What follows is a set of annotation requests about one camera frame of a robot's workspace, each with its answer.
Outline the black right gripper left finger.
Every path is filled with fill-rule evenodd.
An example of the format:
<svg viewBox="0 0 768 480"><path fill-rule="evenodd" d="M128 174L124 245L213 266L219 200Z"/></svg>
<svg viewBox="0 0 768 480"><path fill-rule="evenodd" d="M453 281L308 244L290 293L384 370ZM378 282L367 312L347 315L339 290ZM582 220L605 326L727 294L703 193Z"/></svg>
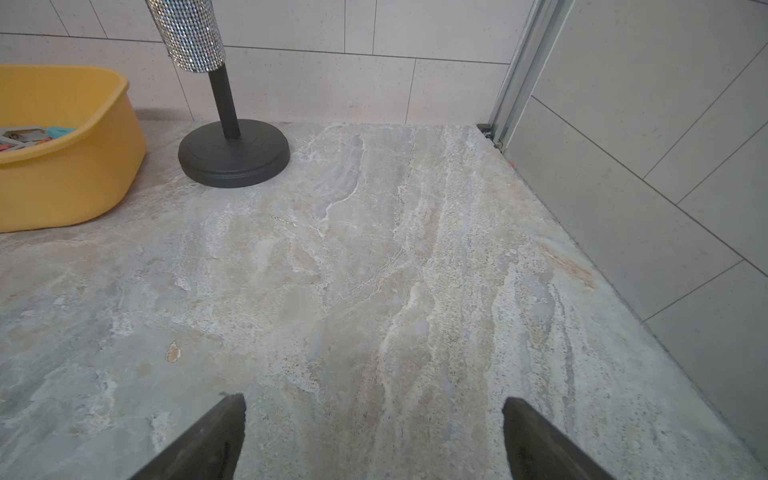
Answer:
<svg viewBox="0 0 768 480"><path fill-rule="evenodd" d="M232 480L245 439L246 402L227 395L130 480Z"/></svg>

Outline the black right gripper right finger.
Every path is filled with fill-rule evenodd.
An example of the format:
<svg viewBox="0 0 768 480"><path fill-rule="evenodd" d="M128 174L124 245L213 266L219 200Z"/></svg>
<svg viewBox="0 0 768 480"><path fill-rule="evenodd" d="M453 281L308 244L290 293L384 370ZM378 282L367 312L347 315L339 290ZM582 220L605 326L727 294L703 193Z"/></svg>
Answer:
<svg viewBox="0 0 768 480"><path fill-rule="evenodd" d="M524 399L507 398L502 413L504 444L513 479L613 479Z"/></svg>

